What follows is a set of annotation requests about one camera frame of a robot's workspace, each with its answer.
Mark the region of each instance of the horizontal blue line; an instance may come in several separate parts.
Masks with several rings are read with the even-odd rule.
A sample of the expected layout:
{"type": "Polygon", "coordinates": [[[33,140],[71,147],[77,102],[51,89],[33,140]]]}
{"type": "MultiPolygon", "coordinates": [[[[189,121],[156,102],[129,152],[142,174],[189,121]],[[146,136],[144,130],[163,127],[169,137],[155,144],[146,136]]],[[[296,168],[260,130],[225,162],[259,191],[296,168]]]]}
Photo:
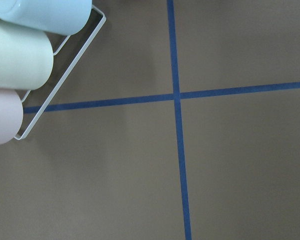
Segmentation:
{"type": "Polygon", "coordinates": [[[223,96],[223,95],[235,95],[235,94],[248,94],[248,93],[260,93],[260,92],[269,92],[277,90],[288,90],[288,89],[300,89],[300,82],[290,82],[290,83],[279,83],[279,84],[270,84],[270,85],[259,85],[259,86],[243,86],[243,87],[234,87],[234,88],[224,88],[224,89],[215,89],[215,90],[203,90],[203,91],[190,91],[182,92],[181,99],[195,99],[195,98],[205,98],[213,96],[223,96]]]}
{"type": "MultiPolygon", "coordinates": [[[[97,108],[97,107],[105,107],[105,106],[117,106],[117,105],[125,105],[125,104],[140,104],[140,103],[151,103],[151,102],[161,102],[161,101],[169,101],[173,100],[173,94],[162,94],[162,95],[151,95],[151,96],[138,96],[138,97],[126,97],[126,98],[118,98],[118,99],[110,99],[110,100],[98,100],[98,101],[83,101],[83,102],[74,102],[74,103],[63,103],[63,104],[55,104],[49,105],[45,111],[53,112],[53,111],[64,111],[64,110],[73,110],[73,109],[88,109],[88,108],[97,108]]],[[[23,112],[26,114],[35,114],[39,111],[40,106],[31,106],[23,109],[23,112]]]]}

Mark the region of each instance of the blue line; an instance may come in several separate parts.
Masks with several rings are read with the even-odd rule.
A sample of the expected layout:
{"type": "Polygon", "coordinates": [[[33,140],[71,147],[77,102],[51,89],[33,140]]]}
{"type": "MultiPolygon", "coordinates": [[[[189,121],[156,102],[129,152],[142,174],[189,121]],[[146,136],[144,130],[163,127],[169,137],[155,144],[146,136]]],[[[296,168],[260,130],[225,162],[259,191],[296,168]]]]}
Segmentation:
{"type": "MultiPolygon", "coordinates": [[[[98,101],[83,101],[83,102],[74,102],[74,103],[64,103],[64,104],[56,104],[49,105],[45,111],[53,112],[53,111],[64,111],[64,110],[73,110],[73,109],[88,109],[88,108],[97,108],[97,107],[105,107],[105,106],[117,106],[117,105],[125,105],[125,104],[140,104],[140,103],[152,103],[152,102],[161,102],[161,101],[169,101],[173,100],[173,94],[162,94],[162,95],[151,95],[151,96],[138,96],[138,97],[126,97],[126,98],[118,98],[118,99],[110,99],[110,100],[98,100],[98,101]]],[[[25,114],[35,114],[39,111],[40,106],[31,106],[24,108],[23,112],[25,114]]]]}
{"type": "Polygon", "coordinates": [[[180,182],[181,182],[184,231],[185,231],[185,239],[191,240],[192,234],[191,234],[188,186],[187,186],[187,179],[186,179],[184,138],[183,138],[183,126],[182,126],[182,111],[181,111],[181,97],[180,97],[173,0],[167,0],[167,8],[168,8],[168,20],[169,20],[174,110],[175,110],[176,137],[177,137],[178,156],[179,156],[179,171],[180,171],[180,182]]]}
{"type": "Polygon", "coordinates": [[[289,89],[300,89],[300,82],[290,82],[290,83],[280,83],[280,84],[270,84],[270,85],[259,85],[259,86],[243,86],[234,88],[224,88],[215,90],[204,90],[204,91],[191,91],[181,93],[181,99],[193,99],[193,98],[205,98],[213,96],[223,96],[223,95],[235,95],[235,94],[248,94],[248,93],[261,93],[269,91],[279,91],[279,90],[289,90],[289,89]]]}

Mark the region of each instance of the vertical blue line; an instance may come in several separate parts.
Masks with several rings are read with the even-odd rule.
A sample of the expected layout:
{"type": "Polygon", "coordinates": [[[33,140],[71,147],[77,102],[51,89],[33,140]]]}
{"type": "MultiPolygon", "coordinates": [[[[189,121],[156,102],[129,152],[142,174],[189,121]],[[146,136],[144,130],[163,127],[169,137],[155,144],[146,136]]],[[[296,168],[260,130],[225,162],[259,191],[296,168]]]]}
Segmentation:
{"type": "Polygon", "coordinates": [[[187,187],[187,180],[186,180],[186,166],[185,166],[182,112],[181,112],[181,95],[180,95],[180,84],[179,84],[179,70],[178,70],[178,58],[177,58],[177,48],[176,48],[173,0],[167,0],[167,7],[168,7],[168,20],[169,20],[175,124],[176,124],[176,137],[177,137],[178,156],[179,156],[184,230],[185,230],[185,239],[191,240],[192,234],[191,234],[188,187],[187,187]]]}

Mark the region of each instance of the dish rack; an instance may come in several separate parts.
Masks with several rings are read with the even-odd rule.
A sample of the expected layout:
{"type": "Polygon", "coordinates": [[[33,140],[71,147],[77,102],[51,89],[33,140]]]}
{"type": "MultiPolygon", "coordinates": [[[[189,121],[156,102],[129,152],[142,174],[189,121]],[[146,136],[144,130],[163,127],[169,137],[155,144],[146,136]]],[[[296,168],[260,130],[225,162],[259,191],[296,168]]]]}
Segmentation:
{"type": "MultiPolygon", "coordinates": [[[[104,25],[104,23],[106,21],[105,14],[100,9],[98,9],[96,6],[94,6],[94,5],[92,5],[91,9],[92,9],[92,11],[95,11],[95,12],[97,12],[98,14],[100,14],[102,16],[100,22],[94,28],[94,30],[89,35],[89,37],[87,38],[87,40],[84,42],[83,46],[81,47],[81,49],[79,50],[79,52],[77,53],[77,55],[74,57],[74,59],[72,60],[72,62],[68,66],[68,68],[64,71],[64,73],[61,76],[61,78],[57,81],[55,87],[52,89],[52,91],[50,92],[50,94],[48,95],[48,97],[45,99],[45,101],[43,102],[43,104],[41,105],[41,107],[39,108],[39,110],[37,111],[37,113],[35,114],[35,116],[33,117],[33,119],[31,120],[31,122],[25,127],[23,133],[21,133],[21,134],[18,133],[17,135],[14,136],[14,138],[16,140],[21,140],[21,139],[24,139],[24,138],[26,138],[28,136],[28,134],[30,133],[30,131],[32,130],[32,128],[34,127],[34,125],[36,124],[36,122],[39,120],[39,118],[43,114],[43,112],[46,109],[46,107],[49,105],[49,103],[51,102],[51,100],[53,99],[53,97],[55,96],[55,94],[58,92],[58,90],[60,89],[60,87],[62,86],[62,84],[66,80],[66,78],[69,76],[69,74],[71,73],[71,71],[73,70],[73,68],[75,67],[75,65],[78,63],[78,61],[80,60],[80,58],[82,57],[82,55],[84,54],[84,52],[86,51],[86,49],[89,47],[89,45],[91,44],[91,42],[93,41],[93,39],[96,37],[96,35],[98,34],[98,32],[100,31],[100,29],[104,25]]],[[[58,46],[58,48],[56,49],[56,51],[53,53],[54,56],[56,56],[57,54],[59,54],[60,50],[65,46],[65,44],[70,39],[70,37],[71,36],[66,36],[65,37],[65,39],[62,41],[62,43],[58,46]]],[[[22,104],[28,98],[30,92],[31,92],[31,90],[28,90],[24,94],[24,96],[21,99],[22,104]]]]}

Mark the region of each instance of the white metal rack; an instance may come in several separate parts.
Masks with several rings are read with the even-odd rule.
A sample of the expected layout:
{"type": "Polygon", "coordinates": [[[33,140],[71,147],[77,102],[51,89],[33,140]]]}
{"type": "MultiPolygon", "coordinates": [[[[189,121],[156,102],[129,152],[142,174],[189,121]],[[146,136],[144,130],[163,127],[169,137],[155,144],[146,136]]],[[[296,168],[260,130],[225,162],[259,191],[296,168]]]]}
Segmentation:
{"type": "MultiPolygon", "coordinates": [[[[40,116],[42,115],[42,113],[44,112],[44,110],[46,109],[46,107],[49,105],[49,103],[51,102],[51,100],[54,97],[54,95],[58,92],[58,90],[60,89],[61,85],[64,83],[64,81],[66,80],[66,78],[69,76],[69,74],[71,73],[71,71],[73,70],[73,68],[75,67],[75,65],[78,63],[78,61],[80,60],[80,58],[84,54],[85,50],[88,48],[88,46],[90,45],[90,43],[92,42],[92,40],[95,38],[95,36],[97,35],[97,33],[100,31],[100,29],[104,25],[104,23],[106,21],[106,17],[104,15],[104,13],[100,9],[98,9],[96,6],[94,6],[94,5],[92,5],[92,10],[94,10],[98,14],[102,15],[102,19],[100,20],[100,22],[98,23],[98,25],[95,27],[95,29],[92,31],[92,33],[90,34],[90,36],[88,37],[88,39],[85,41],[85,43],[83,44],[83,46],[80,49],[80,51],[78,52],[78,54],[75,56],[75,58],[73,59],[73,61],[69,65],[69,67],[65,70],[65,72],[62,75],[62,77],[59,79],[59,81],[57,82],[57,84],[55,85],[55,87],[53,88],[53,90],[51,91],[51,93],[45,99],[45,101],[42,104],[42,106],[40,107],[39,111],[35,114],[35,116],[32,119],[32,121],[25,128],[24,132],[21,135],[17,134],[14,137],[16,140],[21,140],[21,139],[24,139],[24,138],[26,138],[28,136],[29,132],[32,130],[32,128],[34,127],[34,125],[36,124],[36,122],[38,121],[38,119],[40,118],[40,116]]],[[[53,53],[54,56],[57,55],[60,52],[60,50],[63,48],[63,46],[66,44],[66,42],[69,40],[70,37],[71,36],[67,36],[63,40],[63,42],[60,44],[60,46],[57,48],[57,50],[53,53]]],[[[25,95],[21,99],[22,103],[29,96],[30,92],[31,91],[27,91],[25,93],[25,95]]]]}

